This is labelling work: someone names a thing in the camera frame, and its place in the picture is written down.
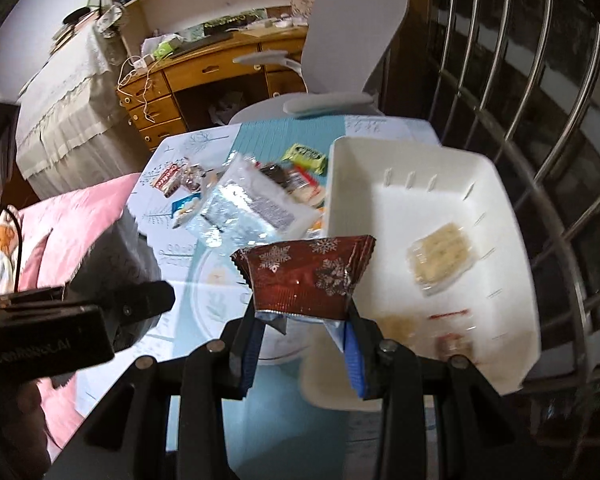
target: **chair armrest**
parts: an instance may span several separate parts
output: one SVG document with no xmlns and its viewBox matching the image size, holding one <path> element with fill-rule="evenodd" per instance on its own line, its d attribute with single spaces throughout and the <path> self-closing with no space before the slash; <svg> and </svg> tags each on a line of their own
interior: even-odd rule
<svg viewBox="0 0 600 480">
<path fill-rule="evenodd" d="M 264 52 L 254 52 L 253 54 L 234 57 L 234 63 L 239 63 L 241 65 L 282 65 L 290 68 L 302 77 L 300 63 L 286 57 L 288 54 L 289 53 L 286 50 L 265 50 Z"/>
<path fill-rule="evenodd" d="M 374 99 L 364 92 L 329 92 L 327 94 L 307 94 L 285 102 L 285 114 L 294 117 L 319 115 L 346 110 L 355 106 L 372 105 Z"/>
</svg>

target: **metal railing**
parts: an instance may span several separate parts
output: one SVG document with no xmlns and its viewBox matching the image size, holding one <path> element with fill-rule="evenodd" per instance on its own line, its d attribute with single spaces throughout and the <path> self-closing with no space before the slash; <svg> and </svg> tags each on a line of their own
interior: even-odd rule
<svg viewBox="0 0 600 480">
<path fill-rule="evenodd" d="M 544 70 L 544 57 L 548 42 L 549 30 L 554 15 L 554 0 L 544 0 L 544 13 L 540 29 L 538 46 L 534 55 L 526 85 L 518 108 L 513 115 L 510 124 L 500 124 L 496 117 L 487 110 L 489 98 L 493 93 L 496 78 L 501 69 L 505 58 L 507 47 L 507 30 L 510 25 L 512 15 L 512 1 L 504 0 L 502 5 L 502 16 L 498 35 L 493 50 L 493 59 L 486 78 L 486 84 L 482 95 L 475 96 L 464 85 L 472 51 L 475 47 L 476 37 L 478 35 L 478 6 L 480 0 L 472 1 L 472 12 L 467 34 L 466 48 L 462 60 L 462 68 L 459 77 L 456 77 L 448 70 L 448 60 L 450 57 L 450 46 L 454 31 L 456 30 L 456 7 L 458 0 L 448 0 L 448 14 L 446 17 L 446 31 L 444 34 L 444 43 L 442 48 L 442 58 L 440 62 L 429 56 L 427 59 L 437 69 L 438 77 L 433 95 L 433 100 L 429 111 L 429 121 L 431 122 L 436 106 L 440 97 L 441 85 L 443 82 L 450 85 L 454 91 L 454 97 L 450 106 L 449 115 L 442 132 L 438 135 L 442 143 L 445 142 L 451 124 L 456 113 L 458 101 L 464 102 L 469 110 L 474 114 L 471 127 L 468 130 L 467 138 L 463 143 L 467 149 L 474 137 L 476 128 L 480 124 L 493 138 L 498 145 L 498 151 L 494 156 L 494 162 L 501 157 L 506 157 L 515 168 L 520 180 L 525 184 L 525 192 L 516 200 L 514 209 L 519 209 L 527 200 L 532 200 L 536 206 L 542 223 L 548 232 L 548 243 L 543 250 L 532 259 L 531 266 L 535 269 L 547 256 L 554 256 L 558 264 L 568 292 L 569 309 L 568 312 L 554 316 L 546 320 L 541 331 L 544 333 L 548 329 L 554 329 L 557 326 L 571 322 L 573 325 L 573 363 L 574 373 L 568 376 L 557 378 L 544 378 L 541 380 L 527 381 L 523 388 L 523 393 L 538 393 L 566 388 L 576 388 L 577 396 L 582 401 L 583 408 L 579 411 L 579 424 L 576 435 L 573 437 L 571 446 L 573 455 L 566 475 L 573 473 L 579 456 L 584 447 L 599 445 L 587 437 L 590 419 L 592 416 L 593 390 L 592 384 L 600 381 L 600 366 L 596 367 L 592 360 L 589 337 L 592 333 L 592 322 L 590 313 L 600 306 L 600 292 L 587 297 L 587 291 L 584 286 L 582 270 L 574 254 L 572 241 L 574 237 L 587 226 L 593 218 L 600 212 L 600 195 L 591 203 L 581 216 L 570 225 L 563 225 L 558 210 L 548 193 L 543 187 L 547 175 L 554 168 L 558 158 L 563 154 L 567 142 L 573 137 L 574 133 L 580 127 L 585 112 L 590 104 L 595 83 L 600 72 L 600 24 L 596 24 L 594 40 L 590 50 L 590 59 L 584 73 L 584 78 L 580 86 L 577 97 L 571 108 L 566 123 L 555 141 L 550 152 L 540 165 L 539 169 L 534 170 L 532 164 L 526 159 L 522 150 L 516 143 L 516 131 L 520 121 L 525 113 L 529 99 L 535 89 L 538 88 L 542 72 Z M 430 2 L 430 8 L 433 10 L 433 0 Z"/>
</svg>

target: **white tray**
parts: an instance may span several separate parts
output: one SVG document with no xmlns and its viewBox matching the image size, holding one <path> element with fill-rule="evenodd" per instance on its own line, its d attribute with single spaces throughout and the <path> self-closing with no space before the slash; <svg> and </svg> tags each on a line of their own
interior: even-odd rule
<svg viewBox="0 0 600 480">
<path fill-rule="evenodd" d="M 360 315 L 423 320 L 468 308 L 478 369 L 500 394 L 519 389 L 539 357 L 538 312 L 522 236 L 491 161 L 403 140 L 341 137 L 331 146 L 327 188 L 325 236 L 377 239 L 354 293 Z M 480 259 L 447 290 L 424 296 L 408 249 L 451 221 L 464 229 Z M 433 357 L 429 326 L 420 324 L 414 350 Z M 325 330 L 314 332 L 300 386 L 305 399 L 322 408 L 380 408 L 357 398 Z"/>
</svg>

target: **screw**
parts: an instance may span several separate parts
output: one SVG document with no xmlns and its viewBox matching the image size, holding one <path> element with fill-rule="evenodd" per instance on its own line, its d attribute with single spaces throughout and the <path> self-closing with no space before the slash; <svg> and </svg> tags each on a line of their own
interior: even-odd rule
<svg viewBox="0 0 600 480">
<path fill-rule="evenodd" d="M 154 358 L 148 355 L 143 355 L 136 359 L 136 367 L 140 370 L 146 370 L 154 364 Z"/>
<path fill-rule="evenodd" d="M 453 368 L 459 368 L 460 370 L 466 370 L 469 367 L 469 359 L 460 354 L 451 356 L 449 362 Z"/>
<path fill-rule="evenodd" d="M 385 354 L 392 354 L 398 349 L 398 343 L 393 339 L 382 339 L 378 348 Z"/>
<path fill-rule="evenodd" d="M 224 341 L 221 339 L 212 339 L 206 344 L 206 349 L 209 350 L 212 354 L 217 352 L 221 352 L 224 350 Z"/>
</svg>

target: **black cable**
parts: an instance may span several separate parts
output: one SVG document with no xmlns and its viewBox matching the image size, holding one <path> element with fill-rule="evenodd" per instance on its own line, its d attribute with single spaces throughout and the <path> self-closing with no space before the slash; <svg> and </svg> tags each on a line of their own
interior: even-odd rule
<svg viewBox="0 0 600 480">
<path fill-rule="evenodd" d="M 22 264 L 22 229 L 20 228 L 20 221 L 16 218 L 16 215 L 6 207 L 2 208 L 3 211 L 6 211 L 7 214 L 13 220 L 13 223 L 16 225 L 16 232 L 18 234 L 18 261 L 16 263 L 16 273 L 15 278 L 13 280 L 13 291 L 18 291 L 18 285 L 20 284 L 20 265 Z"/>
</svg>

